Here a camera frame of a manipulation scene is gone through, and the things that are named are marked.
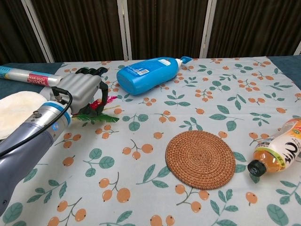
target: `floral tablecloth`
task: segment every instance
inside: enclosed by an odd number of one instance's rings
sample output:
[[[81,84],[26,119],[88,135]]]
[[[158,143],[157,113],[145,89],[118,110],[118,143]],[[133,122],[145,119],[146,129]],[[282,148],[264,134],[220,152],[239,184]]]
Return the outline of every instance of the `floral tablecloth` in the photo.
[[[301,225],[301,158],[261,178],[246,169],[258,141],[301,116],[301,91],[290,79],[266,57],[194,59],[134,97],[116,81],[134,62],[67,62],[57,71],[107,67],[103,80],[116,99],[104,113],[119,121],[74,119],[17,185],[1,225]],[[166,167],[168,142],[192,129],[232,149],[236,173],[224,187],[191,188]]]

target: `black bottle cap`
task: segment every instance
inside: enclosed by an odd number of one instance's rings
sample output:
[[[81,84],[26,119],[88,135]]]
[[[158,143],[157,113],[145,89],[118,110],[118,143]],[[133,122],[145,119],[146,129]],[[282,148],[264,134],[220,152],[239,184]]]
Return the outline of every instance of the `black bottle cap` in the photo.
[[[267,168],[261,161],[253,160],[248,164],[248,170],[253,176],[260,177],[267,171]]]

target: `round flatbread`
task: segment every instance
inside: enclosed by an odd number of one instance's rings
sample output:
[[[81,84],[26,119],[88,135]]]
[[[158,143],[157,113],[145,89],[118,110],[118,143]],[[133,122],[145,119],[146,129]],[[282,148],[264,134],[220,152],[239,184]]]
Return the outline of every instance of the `round flatbread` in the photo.
[[[46,102],[41,94],[22,91],[0,100],[0,140],[14,132],[32,112]]]

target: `robotic hand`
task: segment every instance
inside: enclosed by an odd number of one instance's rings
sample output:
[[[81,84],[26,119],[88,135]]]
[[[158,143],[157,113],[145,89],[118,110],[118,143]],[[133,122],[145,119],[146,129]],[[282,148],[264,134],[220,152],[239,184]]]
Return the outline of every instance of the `robotic hand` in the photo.
[[[81,68],[68,74],[52,87],[50,101],[21,124],[0,144],[0,216],[6,210],[16,185],[28,175],[51,145],[70,124],[72,114],[96,116],[102,112],[108,98],[108,86],[100,75],[106,68]],[[102,104],[98,109],[89,102],[98,89],[102,90]]]

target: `round coaster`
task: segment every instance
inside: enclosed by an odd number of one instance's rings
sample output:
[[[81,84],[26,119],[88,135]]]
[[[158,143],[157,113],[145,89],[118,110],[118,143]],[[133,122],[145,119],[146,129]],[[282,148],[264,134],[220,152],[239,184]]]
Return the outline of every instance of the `round coaster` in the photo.
[[[230,147],[218,136],[193,130],[176,135],[167,145],[166,163],[183,183],[210,190],[228,183],[235,172]]]

